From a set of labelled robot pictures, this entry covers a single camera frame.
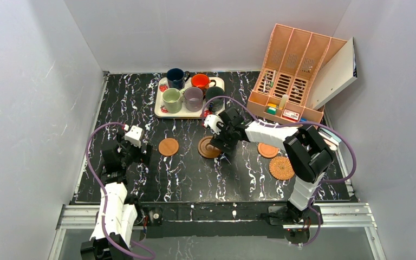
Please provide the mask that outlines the dark ringed wooden coaster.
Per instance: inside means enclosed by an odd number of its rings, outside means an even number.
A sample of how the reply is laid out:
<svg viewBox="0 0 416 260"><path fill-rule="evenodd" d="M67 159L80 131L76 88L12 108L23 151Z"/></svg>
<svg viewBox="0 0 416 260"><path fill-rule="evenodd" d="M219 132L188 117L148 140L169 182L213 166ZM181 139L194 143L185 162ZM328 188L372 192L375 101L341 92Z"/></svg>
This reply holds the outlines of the dark ringed wooden coaster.
<svg viewBox="0 0 416 260"><path fill-rule="evenodd" d="M205 136L198 143L199 154L207 159L214 159L222 153L220 149L210 144L211 139L212 136Z"/></svg>

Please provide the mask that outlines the light green mug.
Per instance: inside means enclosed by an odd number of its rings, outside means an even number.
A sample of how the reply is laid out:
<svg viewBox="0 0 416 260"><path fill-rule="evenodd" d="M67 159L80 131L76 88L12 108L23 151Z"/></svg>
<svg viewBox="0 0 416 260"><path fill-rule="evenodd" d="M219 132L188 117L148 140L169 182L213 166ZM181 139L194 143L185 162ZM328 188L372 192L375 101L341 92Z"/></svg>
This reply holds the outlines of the light green mug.
<svg viewBox="0 0 416 260"><path fill-rule="evenodd" d="M177 113L183 105L183 91L169 88L162 94L163 105L169 113Z"/></svg>

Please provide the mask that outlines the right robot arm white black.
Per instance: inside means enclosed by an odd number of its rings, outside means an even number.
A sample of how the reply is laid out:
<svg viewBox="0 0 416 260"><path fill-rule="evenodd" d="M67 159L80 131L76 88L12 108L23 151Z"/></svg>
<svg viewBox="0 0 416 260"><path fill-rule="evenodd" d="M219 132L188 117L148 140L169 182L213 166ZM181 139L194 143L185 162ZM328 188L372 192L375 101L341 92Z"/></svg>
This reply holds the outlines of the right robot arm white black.
<svg viewBox="0 0 416 260"><path fill-rule="evenodd" d="M287 209L279 217L296 223L307 214L323 175L334 161L331 149L314 126L271 125L246 119L234 108L208 115L203 125L213 132L210 144L227 154L234 152L240 141L284 150L296 180Z"/></svg>

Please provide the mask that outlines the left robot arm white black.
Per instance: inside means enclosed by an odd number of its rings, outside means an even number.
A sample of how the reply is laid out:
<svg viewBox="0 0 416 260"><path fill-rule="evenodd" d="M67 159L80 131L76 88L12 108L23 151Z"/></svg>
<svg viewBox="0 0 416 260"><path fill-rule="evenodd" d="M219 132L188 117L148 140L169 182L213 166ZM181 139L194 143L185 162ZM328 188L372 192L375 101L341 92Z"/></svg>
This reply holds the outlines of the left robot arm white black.
<svg viewBox="0 0 416 260"><path fill-rule="evenodd" d="M139 259L127 252L134 243L134 223L144 214L137 197L127 191L126 172L132 163L148 164L152 147L143 145L142 134L118 134L117 139L117 145L102 152L101 210L90 239L81 244L82 259Z"/></svg>

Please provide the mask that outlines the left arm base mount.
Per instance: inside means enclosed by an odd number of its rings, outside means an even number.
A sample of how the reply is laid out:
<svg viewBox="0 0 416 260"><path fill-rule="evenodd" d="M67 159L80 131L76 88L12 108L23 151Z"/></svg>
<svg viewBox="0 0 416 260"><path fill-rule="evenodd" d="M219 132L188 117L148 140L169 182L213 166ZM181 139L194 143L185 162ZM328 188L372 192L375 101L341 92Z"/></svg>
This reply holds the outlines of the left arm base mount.
<svg viewBox="0 0 416 260"><path fill-rule="evenodd" d="M161 226L163 224L163 209L157 206L137 206L137 219L133 230L148 229L149 227Z"/></svg>

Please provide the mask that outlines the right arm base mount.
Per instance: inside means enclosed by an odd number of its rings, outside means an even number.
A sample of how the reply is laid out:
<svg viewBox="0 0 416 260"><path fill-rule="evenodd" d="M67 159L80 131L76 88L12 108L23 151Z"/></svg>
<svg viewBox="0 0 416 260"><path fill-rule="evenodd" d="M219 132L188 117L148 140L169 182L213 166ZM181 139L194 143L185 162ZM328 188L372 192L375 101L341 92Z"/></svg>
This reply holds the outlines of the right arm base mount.
<svg viewBox="0 0 416 260"><path fill-rule="evenodd" d="M288 245L302 248L318 238L323 219L321 212L316 208L309 206L303 211L292 205L276 208L276 211L261 213L258 219L266 221L269 225L291 225L284 229Z"/></svg>

